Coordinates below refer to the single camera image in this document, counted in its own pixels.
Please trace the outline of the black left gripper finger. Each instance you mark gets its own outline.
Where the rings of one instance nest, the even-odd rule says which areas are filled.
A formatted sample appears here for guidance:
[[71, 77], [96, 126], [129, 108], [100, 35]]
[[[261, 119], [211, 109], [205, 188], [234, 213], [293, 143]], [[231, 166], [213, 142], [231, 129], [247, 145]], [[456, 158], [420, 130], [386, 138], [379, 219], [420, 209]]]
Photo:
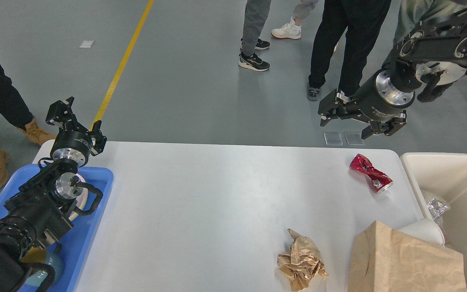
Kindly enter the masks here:
[[89, 131], [89, 137], [91, 137], [93, 143], [90, 153], [93, 157], [103, 152], [107, 142], [107, 137], [101, 131], [101, 125], [102, 120], [97, 120], [93, 123], [91, 131]]
[[58, 100], [50, 105], [45, 122], [59, 128], [58, 134], [67, 131], [80, 131], [80, 124], [72, 111], [74, 97], [69, 97], [65, 101]]

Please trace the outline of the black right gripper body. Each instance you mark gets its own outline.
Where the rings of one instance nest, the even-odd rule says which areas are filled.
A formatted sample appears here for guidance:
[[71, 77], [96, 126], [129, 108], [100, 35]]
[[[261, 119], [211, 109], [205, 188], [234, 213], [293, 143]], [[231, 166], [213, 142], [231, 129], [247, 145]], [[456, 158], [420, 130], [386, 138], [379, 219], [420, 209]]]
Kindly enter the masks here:
[[349, 111], [352, 119], [385, 122], [408, 108], [415, 93], [404, 92], [393, 85], [388, 70], [375, 72], [350, 96]]

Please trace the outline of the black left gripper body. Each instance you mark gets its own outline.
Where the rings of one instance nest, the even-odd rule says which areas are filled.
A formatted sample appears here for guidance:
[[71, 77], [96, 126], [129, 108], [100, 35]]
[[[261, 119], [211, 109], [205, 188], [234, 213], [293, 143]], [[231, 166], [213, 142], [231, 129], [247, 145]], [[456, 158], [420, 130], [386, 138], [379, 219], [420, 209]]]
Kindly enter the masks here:
[[71, 159], [78, 167], [88, 163], [90, 150], [93, 146], [92, 139], [87, 131], [67, 131], [58, 134], [51, 148], [50, 157], [58, 159]]

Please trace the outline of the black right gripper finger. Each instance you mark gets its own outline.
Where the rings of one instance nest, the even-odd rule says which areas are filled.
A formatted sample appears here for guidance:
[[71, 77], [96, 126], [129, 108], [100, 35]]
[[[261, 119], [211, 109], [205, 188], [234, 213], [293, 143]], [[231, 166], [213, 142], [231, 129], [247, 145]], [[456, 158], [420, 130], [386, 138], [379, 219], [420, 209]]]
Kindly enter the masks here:
[[328, 122], [335, 119], [354, 119], [361, 122], [370, 122], [370, 118], [365, 116], [359, 106], [346, 96], [341, 90], [331, 91], [319, 102], [318, 114], [321, 116], [319, 125], [324, 127]]
[[393, 135], [402, 127], [407, 124], [407, 111], [403, 110], [401, 113], [393, 116], [391, 119], [385, 122], [371, 120], [369, 126], [361, 132], [361, 138], [363, 140], [371, 137], [372, 135], [384, 134]]

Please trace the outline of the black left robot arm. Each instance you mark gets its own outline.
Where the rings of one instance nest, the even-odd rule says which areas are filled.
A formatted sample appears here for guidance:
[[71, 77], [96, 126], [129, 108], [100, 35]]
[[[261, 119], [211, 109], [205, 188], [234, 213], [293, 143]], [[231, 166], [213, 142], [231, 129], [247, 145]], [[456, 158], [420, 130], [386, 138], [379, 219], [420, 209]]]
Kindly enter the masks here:
[[46, 292], [56, 276], [48, 264], [26, 263], [33, 248], [45, 249], [57, 243], [72, 228], [69, 216], [93, 214], [103, 193], [77, 177], [89, 156], [104, 150], [107, 138], [101, 120], [91, 130], [78, 122], [72, 111], [74, 97], [50, 105], [46, 122], [59, 127], [50, 156], [38, 162], [39, 172], [19, 187], [4, 206], [8, 214], [0, 219], [0, 292], [16, 292], [32, 276], [44, 271], [46, 278], [37, 288]]

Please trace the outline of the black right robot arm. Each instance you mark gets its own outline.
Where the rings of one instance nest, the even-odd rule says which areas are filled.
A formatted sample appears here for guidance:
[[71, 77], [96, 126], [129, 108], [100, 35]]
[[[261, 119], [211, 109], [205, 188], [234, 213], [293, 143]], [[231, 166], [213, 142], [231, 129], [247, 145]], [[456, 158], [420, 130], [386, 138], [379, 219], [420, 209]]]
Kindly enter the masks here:
[[467, 8], [448, 17], [419, 22], [393, 50], [390, 63], [352, 96], [335, 89], [319, 102], [320, 125], [354, 119], [371, 135], [393, 135], [407, 123], [415, 100], [432, 101], [449, 84], [467, 76]]

